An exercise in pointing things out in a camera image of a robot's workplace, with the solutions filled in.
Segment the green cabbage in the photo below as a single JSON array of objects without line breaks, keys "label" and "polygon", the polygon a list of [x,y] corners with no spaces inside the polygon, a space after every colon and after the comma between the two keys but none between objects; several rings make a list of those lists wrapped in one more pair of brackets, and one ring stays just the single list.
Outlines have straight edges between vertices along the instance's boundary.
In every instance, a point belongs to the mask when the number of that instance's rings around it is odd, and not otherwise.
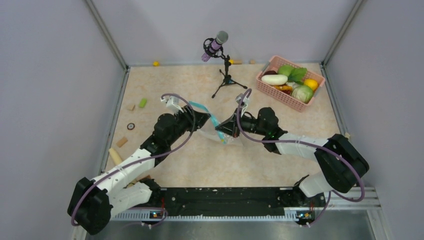
[{"label": "green cabbage", "polygon": [[290,96],[304,104],[308,104],[314,96],[314,91],[307,85],[299,85],[293,89]]}]

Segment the clear zip bag blue zipper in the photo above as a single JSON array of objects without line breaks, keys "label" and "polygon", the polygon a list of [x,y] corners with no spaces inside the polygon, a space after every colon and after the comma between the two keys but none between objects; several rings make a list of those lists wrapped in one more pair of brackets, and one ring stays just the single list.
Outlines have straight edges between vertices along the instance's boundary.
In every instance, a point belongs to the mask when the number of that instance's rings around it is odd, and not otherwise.
[{"label": "clear zip bag blue zipper", "polygon": [[189,103],[195,111],[210,115],[210,118],[206,121],[203,127],[198,130],[200,135],[223,145],[243,146],[243,143],[239,138],[234,138],[226,133],[215,130],[215,127],[217,127],[221,122],[205,105],[194,101],[189,101]]}]

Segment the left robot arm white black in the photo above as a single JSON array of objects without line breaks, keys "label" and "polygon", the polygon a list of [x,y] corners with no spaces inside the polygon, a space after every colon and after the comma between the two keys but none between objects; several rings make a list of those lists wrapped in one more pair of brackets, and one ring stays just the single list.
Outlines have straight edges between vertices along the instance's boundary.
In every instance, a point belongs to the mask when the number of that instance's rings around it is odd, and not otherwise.
[{"label": "left robot arm white black", "polygon": [[152,134],[130,157],[102,175],[77,182],[67,209],[71,222],[96,235],[112,217],[129,208],[140,204],[156,206],[161,194],[153,180],[138,181],[133,186],[129,183],[159,165],[181,136],[201,129],[210,117],[188,105],[173,114],[160,115]]}]

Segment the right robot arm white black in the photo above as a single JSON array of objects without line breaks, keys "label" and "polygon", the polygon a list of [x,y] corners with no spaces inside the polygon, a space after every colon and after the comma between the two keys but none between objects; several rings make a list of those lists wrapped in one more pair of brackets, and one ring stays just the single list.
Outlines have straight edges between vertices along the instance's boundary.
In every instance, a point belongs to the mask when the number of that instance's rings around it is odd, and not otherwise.
[{"label": "right robot arm white black", "polygon": [[311,138],[288,133],[279,127],[279,119],[270,107],[259,110],[258,116],[234,114],[215,127],[234,138],[242,133],[262,136],[260,141],[270,153],[293,155],[310,159],[320,167],[320,172],[302,178],[293,192],[299,206],[307,206],[317,194],[337,191],[346,194],[358,184],[370,166],[347,137],[334,134],[330,138]]}]

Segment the orange fried food piece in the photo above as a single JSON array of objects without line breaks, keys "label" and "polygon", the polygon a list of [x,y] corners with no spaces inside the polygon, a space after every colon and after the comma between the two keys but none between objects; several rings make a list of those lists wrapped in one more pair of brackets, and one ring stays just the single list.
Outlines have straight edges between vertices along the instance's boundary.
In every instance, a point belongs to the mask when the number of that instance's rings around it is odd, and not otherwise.
[{"label": "orange fried food piece", "polygon": [[293,91],[293,88],[289,85],[278,85],[278,86],[274,86],[274,88],[288,95],[290,95],[291,92]]}]

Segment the green leafy vegetable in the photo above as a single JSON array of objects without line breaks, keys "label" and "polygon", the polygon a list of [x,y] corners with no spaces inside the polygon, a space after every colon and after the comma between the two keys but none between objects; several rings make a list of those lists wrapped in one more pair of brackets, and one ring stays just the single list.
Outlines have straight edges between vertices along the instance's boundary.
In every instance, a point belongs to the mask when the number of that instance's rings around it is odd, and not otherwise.
[{"label": "green leafy vegetable", "polygon": [[303,85],[302,79],[306,76],[308,70],[305,67],[294,67],[288,64],[282,65],[278,68],[277,73],[287,77],[290,83]]}]

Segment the pink plastic perforated basket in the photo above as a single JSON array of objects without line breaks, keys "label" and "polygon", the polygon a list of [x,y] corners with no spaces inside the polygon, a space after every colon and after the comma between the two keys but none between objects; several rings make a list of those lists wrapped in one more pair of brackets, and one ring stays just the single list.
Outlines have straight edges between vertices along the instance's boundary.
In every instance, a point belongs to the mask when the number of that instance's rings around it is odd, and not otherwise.
[{"label": "pink plastic perforated basket", "polygon": [[303,112],[311,105],[325,78],[280,56],[273,56],[256,76],[256,88]]}]

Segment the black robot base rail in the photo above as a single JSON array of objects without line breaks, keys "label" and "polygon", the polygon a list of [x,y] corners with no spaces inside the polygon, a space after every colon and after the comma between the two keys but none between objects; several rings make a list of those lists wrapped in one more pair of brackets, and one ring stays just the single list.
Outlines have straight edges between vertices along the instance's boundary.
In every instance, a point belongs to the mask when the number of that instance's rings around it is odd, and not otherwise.
[{"label": "black robot base rail", "polygon": [[298,188],[168,187],[155,190],[141,208],[163,208],[169,217],[283,217],[290,208],[324,207],[323,193],[306,197]]}]

